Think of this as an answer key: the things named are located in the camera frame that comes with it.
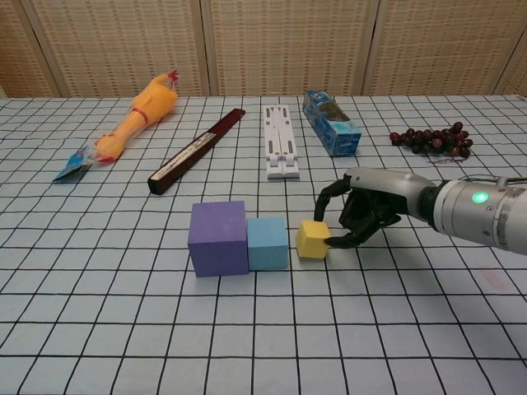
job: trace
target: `table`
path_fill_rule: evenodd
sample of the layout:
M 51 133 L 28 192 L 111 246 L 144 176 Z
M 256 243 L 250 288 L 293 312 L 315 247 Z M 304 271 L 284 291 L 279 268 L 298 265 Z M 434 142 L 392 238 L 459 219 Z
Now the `table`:
M 289 105 L 300 181 L 268 182 L 260 105 Z M 363 246 L 299 259 L 295 233 L 352 166 L 527 175 L 517 96 L 338 97 L 364 134 L 327 156 L 301 97 L 181 98 L 113 165 L 50 181 L 129 99 L 0 102 L 0 393 L 520 394 L 527 388 L 527 259 L 408 219 Z M 247 114 L 163 196 L 147 178 L 234 107 Z M 389 131 L 466 125 L 473 155 L 430 161 Z M 289 270 L 197 279 L 195 202 L 244 200 L 285 216 Z M 327 211 L 343 233 L 343 198 Z

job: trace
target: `robotic hand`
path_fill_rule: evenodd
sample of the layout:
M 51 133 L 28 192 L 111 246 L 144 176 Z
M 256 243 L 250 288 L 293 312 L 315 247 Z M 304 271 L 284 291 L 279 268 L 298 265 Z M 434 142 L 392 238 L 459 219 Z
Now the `robotic hand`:
M 338 221 L 350 233 L 326 239 L 330 247 L 357 247 L 378 229 L 400 221 L 399 214 L 407 214 L 445 235 L 527 254 L 527 192 L 506 186 L 506 179 L 497 184 L 452 180 L 436 186 L 413 173 L 351 168 L 322 190 L 315 221 L 324 219 L 331 198 L 347 192 Z

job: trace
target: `light blue cube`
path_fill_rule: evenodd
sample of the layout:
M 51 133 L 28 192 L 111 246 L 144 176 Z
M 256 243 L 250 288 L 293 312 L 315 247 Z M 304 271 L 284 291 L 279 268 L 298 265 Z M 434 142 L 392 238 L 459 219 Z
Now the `light blue cube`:
M 287 268 L 289 260 L 288 240 L 284 218 L 249 218 L 247 220 L 249 270 Z

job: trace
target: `white folding stand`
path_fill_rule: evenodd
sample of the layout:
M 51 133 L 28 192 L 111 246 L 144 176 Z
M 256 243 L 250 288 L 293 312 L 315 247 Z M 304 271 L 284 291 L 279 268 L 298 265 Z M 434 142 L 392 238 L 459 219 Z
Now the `white folding stand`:
M 268 179 L 298 178 L 298 159 L 293 127 L 286 105 L 263 107 L 263 133 Z

